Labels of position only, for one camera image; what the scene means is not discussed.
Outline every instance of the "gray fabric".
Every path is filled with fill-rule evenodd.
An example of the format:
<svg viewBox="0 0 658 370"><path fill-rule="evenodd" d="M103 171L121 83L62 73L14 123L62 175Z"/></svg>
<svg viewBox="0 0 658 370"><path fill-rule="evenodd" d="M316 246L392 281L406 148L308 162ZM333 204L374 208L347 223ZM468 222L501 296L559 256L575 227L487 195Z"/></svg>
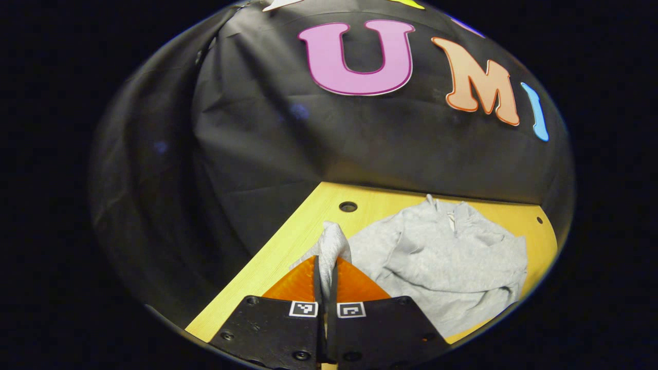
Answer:
<svg viewBox="0 0 658 370"><path fill-rule="evenodd" d="M337 228L325 223L322 242L307 254L335 260L349 250L354 266L391 296L412 297L444 337L518 301L527 276L525 237L514 237L465 202L446 203L428 195L421 204L367 226L348 244L340 242L344 235L337 235Z"/></svg>
<svg viewBox="0 0 658 370"><path fill-rule="evenodd" d="M325 302L329 302L331 288L331 274L336 264L336 259L341 257L347 262L352 262L349 243L347 238L337 223L324 222L324 231L318 241L313 244L300 259L291 267L292 270L298 264L306 261L310 256L317 255L320 264L320 282L322 283L322 297Z"/></svg>

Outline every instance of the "yellow wooden surface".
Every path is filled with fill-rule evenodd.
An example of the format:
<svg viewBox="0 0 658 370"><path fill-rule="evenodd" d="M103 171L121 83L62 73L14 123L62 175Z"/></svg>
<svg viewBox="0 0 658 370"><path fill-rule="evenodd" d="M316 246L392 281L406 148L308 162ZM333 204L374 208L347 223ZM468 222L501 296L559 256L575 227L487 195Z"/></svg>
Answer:
<svg viewBox="0 0 658 370"><path fill-rule="evenodd" d="M467 201L487 219L506 228L515 236L526 237L528 277L521 292L523 297L537 285L557 255L555 233L548 217L538 205L434 197L451 203ZM424 200L425 194L420 193L320 183L186 330L199 339L209 342L244 296L264 294L289 271L288 267L292 263L313 246L322 234L324 221L338 223L345 236L350 238L369 224ZM338 205L344 201L353 201L358 209L351 213L341 211ZM537 221L537 217L541 217L542 224ZM485 323L450 336L446 341L452 344Z"/></svg>

